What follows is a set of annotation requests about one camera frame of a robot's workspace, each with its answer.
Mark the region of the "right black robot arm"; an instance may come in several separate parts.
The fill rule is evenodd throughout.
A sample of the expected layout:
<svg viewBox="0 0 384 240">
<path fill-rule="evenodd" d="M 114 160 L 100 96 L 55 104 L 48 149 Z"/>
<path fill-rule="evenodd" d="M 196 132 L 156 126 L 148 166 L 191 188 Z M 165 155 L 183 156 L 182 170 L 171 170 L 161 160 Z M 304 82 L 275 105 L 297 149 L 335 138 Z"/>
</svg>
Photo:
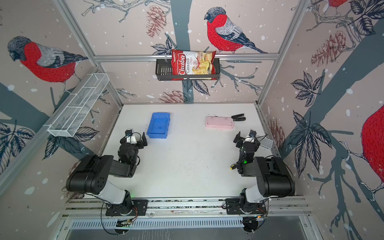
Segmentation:
<svg viewBox="0 0 384 240">
<path fill-rule="evenodd" d="M 256 131 L 250 130 L 244 138 L 239 132 L 234 143 L 239 149 L 239 159 L 231 165 L 231 170 L 237 170 L 242 177 L 255 178 L 256 185 L 242 190 L 233 212 L 239 210 L 244 214 L 253 214 L 258 211 L 265 214 L 263 204 L 269 199 L 291 197 L 295 194 L 294 178 L 280 157 L 255 156 L 261 146 Z"/>
</svg>

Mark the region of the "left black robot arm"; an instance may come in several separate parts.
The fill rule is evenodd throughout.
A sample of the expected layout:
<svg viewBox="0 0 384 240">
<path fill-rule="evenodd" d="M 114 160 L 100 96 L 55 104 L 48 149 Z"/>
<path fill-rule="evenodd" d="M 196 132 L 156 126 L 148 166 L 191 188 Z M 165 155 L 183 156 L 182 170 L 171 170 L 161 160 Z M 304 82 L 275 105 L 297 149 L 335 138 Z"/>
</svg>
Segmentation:
<svg viewBox="0 0 384 240">
<path fill-rule="evenodd" d="M 112 155 L 86 156 L 66 182 L 69 192 L 93 196 L 106 204 L 107 217 L 144 216 L 147 200 L 133 200 L 131 193 L 108 180 L 109 176 L 132 178 L 140 164 L 139 150 L 148 145 L 145 133 L 126 130 L 120 140 L 118 160 Z"/>
</svg>

